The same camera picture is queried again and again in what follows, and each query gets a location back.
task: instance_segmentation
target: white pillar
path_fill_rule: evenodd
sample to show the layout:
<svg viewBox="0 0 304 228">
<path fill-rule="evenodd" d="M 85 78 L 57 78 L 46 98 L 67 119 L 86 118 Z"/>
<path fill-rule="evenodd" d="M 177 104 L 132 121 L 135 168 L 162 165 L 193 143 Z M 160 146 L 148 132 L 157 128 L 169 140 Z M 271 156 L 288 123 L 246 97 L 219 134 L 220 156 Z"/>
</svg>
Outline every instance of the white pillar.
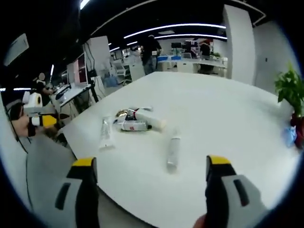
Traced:
<svg viewBox="0 0 304 228">
<path fill-rule="evenodd" d="M 86 55 L 86 61 L 87 66 L 89 69 L 91 69 L 91 63 L 94 63 L 95 65 L 92 66 L 92 68 L 95 68 L 97 71 L 97 74 L 105 68 L 105 65 L 110 60 L 110 48 L 108 44 L 108 38 L 107 36 L 103 37 L 94 37 L 87 41 L 90 49 L 87 45 L 83 45 L 83 48 L 85 49 L 87 55 Z"/>
<path fill-rule="evenodd" d="M 225 5 L 223 17 L 228 38 L 227 77 L 253 85 L 256 51 L 249 14 L 246 10 Z"/>
</svg>

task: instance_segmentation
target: black shirt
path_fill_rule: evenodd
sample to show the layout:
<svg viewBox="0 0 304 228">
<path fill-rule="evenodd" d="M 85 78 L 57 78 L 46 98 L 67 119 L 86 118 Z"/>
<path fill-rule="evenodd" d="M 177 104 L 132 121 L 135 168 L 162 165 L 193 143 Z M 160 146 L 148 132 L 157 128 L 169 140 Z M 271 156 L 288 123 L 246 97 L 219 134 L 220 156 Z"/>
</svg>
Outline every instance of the black shirt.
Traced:
<svg viewBox="0 0 304 228">
<path fill-rule="evenodd" d="M 43 106 L 46 106 L 49 102 L 50 102 L 50 98 L 49 98 L 49 96 L 48 95 L 46 95 L 46 94 L 44 94 L 43 93 L 43 89 L 45 88 L 45 86 L 44 86 L 44 84 L 42 83 L 42 82 L 37 82 L 37 87 L 36 87 L 36 89 L 37 89 L 37 92 L 39 93 L 39 94 L 41 94 L 41 98 L 42 98 L 42 105 Z"/>
<path fill-rule="evenodd" d="M 210 56 L 210 47 L 206 44 L 200 46 L 200 51 L 203 56 Z"/>
<path fill-rule="evenodd" d="M 148 37 L 146 40 L 142 42 L 143 50 L 142 50 L 142 63 L 145 64 L 148 59 L 151 57 L 153 51 L 157 51 L 161 49 L 161 46 L 157 40 L 153 37 Z"/>
</svg>

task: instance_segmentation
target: leaf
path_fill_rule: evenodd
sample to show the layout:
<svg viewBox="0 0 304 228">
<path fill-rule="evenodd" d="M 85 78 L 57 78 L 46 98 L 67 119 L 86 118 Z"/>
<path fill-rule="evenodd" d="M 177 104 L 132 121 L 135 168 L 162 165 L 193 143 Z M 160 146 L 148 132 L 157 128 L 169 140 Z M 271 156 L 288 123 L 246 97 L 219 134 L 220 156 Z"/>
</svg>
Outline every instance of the leaf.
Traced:
<svg viewBox="0 0 304 228">
<path fill-rule="evenodd" d="M 283 101 L 283 99 L 284 99 L 284 93 L 283 93 L 283 91 L 280 91 L 277 101 L 281 102 L 281 101 Z"/>
</svg>

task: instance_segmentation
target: cable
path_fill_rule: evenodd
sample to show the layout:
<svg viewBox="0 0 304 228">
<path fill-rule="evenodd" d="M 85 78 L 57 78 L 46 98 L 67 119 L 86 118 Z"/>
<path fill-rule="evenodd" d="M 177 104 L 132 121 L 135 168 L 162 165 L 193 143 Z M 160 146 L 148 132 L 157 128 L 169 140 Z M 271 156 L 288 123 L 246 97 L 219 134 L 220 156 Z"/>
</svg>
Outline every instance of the cable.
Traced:
<svg viewBox="0 0 304 228">
<path fill-rule="evenodd" d="M 93 70 L 94 70 L 94 69 L 95 69 L 95 59 L 94 59 L 94 56 L 92 55 L 91 48 L 90 48 L 88 42 L 86 42 L 86 44 L 87 44 L 87 47 L 88 47 L 89 52 L 90 52 L 90 54 L 91 54 L 91 57 L 92 57 L 92 59 L 93 59 Z"/>
<path fill-rule="evenodd" d="M 92 68 L 92 61 L 91 61 L 91 58 L 89 57 L 89 55 L 87 54 L 87 51 L 86 51 L 86 48 L 85 48 L 85 53 L 86 53 L 86 55 L 87 55 L 87 58 L 89 59 L 89 61 L 90 61 L 90 65 L 91 65 L 91 70 L 93 70 L 93 68 Z"/>
<path fill-rule="evenodd" d="M 14 131 L 14 133 L 15 133 L 17 142 L 19 142 L 19 144 L 21 145 L 21 147 L 22 147 L 22 149 L 24 150 L 24 152 L 27 153 L 26 161 L 25 161 L 25 181 L 26 181 L 26 184 L 27 184 L 27 194 L 28 194 L 29 204 L 30 204 L 30 207 L 33 209 L 32 200 L 31 200 L 30 195 L 29 195 L 29 184 L 28 184 L 28 154 L 29 154 L 29 152 L 25 149 L 25 147 L 23 146 L 22 142 L 20 141 L 20 138 L 19 138 L 18 135 L 17 135 L 17 132 L 16 132 L 16 130 L 15 130 L 15 128 L 14 128 L 14 125 L 13 125 L 11 119 L 10 119 L 9 112 L 8 112 L 6 106 L 3 106 L 3 107 L 4 107 L 4 109 L 5 109 L 6 116 L 7 116 L 8 119 L 9 119 L 10 125 L 11 125 L 11 127 L 12 127 L 12 129 L 13 129 L 13 131 Z"/>
<path fill-rule="evenodd" d="M 106 97 L 105 94 L 101 91 L 101 89 L 100 89 L 100 87 L 99 87 L 99 81 L 98 81 L 98 80 L 97 80 L 97 84 L 98 84 L 98 89 L 99 89 L 99 91 L 104 95 L 104 97 Z"/>
</svg>

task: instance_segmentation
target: plastic bottle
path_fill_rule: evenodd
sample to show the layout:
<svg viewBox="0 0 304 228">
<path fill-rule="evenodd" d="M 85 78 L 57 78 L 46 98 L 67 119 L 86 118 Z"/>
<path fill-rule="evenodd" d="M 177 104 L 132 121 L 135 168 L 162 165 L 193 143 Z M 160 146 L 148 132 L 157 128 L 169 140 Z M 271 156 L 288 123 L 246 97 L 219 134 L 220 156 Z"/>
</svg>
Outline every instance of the plastic bottle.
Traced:
<svg viewBox="0 0 304 228">
<path fill-rule="evenodd" d="M 154 112 L 150 112 L 144 109 L 130 110 L 136 120 L 146 121 L 152 127 L 162 130 L 166 126 L 166 121 L 160 119 Z"/>
<path fill-rule="evenodd" d="M 169 172 L 174 172 L 177 169 L 180 153 L 180 142 L 181 137 L 179 136 L 178 131 L 175 130 L 170 140 L 167 156 L 167 169 Z"/>
<path fill-rule="evenodd" d="M 146 121 L 140 121 L 140 120 L 122 121 L 122 122 L 116 122 L 116 124 L 120 125 L 120 128 L 123 131 L 129 131 L 129 132 L 142 132 L 152 128 L 152 126 L 148 125 Z"/>
</svg>

